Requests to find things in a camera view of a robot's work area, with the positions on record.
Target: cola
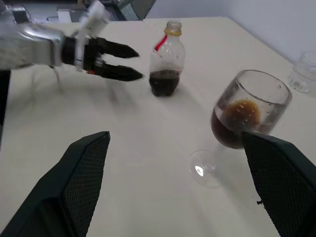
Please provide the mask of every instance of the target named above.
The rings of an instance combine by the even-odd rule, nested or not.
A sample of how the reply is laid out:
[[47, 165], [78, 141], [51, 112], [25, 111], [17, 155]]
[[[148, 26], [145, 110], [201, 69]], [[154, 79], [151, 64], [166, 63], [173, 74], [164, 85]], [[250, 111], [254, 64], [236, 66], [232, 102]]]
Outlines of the cola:
[[211, 127], [216, 139], [226, 147], [243, 148], [241, 132], [252, 131], [260, 123], [260, 110], [250, 100], [239, 100], [229, 105], [220, 118], [215, 109], [211, 117]]
[[171, 96], [177, 88], [180, 72], [176, 70], [160, 70], [150, 73], [149, 84], [155, 96]]

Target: table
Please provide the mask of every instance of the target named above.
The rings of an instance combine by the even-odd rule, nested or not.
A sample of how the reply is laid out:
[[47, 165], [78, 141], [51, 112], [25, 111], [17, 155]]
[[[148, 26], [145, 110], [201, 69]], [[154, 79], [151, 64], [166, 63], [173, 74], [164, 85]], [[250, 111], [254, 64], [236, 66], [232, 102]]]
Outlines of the table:
[[[291, 64], [228, 18], [185, 18], [186, 64], [174, 96], [149, 89], [151, 47], [168, 19], [113, 22], [101, 33], [128, 44], [143, 80], [125, 83], [59, 68], [62, 86], [47, 66], [13, 72], [0, 156], [0, 231], [38, 179], [77, 139], [110, 131], [100, 198], [88, 237], [276, 237], [252, 182], [244, 151], [227, 149], [221, 187], [206, 189], [189, 173], [195, 150], [215, 149], [212, 106], [241, 69], [282, 80]], [[70, 34], [78, 24], [52, 24]], [[293, 101], [272, 135], [294, 143], [312, 162], [315, 98], [293, 91]]]

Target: wine glass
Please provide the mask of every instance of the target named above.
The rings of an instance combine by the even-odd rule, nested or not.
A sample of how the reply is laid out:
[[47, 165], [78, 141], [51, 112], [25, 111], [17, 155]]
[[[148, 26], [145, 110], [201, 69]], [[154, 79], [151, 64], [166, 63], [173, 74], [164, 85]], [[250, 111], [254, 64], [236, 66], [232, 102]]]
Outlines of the wine glass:
[[292, 100], [289, 88], [276, 77], [257, 70], [237, 74], [214, 106], [211, 128], [218, 145], [214, 151], [191, 155], [190, 172], [203, 186], [215, 188], [223, 146], [242, 149], [241, 132], [269, 134]]

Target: red label strip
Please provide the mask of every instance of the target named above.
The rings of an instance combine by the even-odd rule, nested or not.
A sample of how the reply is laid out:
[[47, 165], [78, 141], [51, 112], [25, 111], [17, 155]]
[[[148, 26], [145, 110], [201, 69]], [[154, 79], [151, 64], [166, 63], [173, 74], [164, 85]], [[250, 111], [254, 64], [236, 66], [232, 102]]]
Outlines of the red label strip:
[[168, 36], [164, 35], [164, 37], [162, 38], [162, 40], [154, 47], [154, 49], [156, 51], [158, 51], [160, 49], [160, 47], [166, 42]]

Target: white wall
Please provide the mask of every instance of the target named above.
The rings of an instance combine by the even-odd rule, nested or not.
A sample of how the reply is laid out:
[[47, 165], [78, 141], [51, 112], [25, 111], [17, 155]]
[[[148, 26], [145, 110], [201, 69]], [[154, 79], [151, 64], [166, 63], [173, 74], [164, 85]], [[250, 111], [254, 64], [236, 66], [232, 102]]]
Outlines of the white wall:
[[230, 17], [290, 61], [316, 51], [316, 0], [157, 0], [148, 15], [199, 16]]

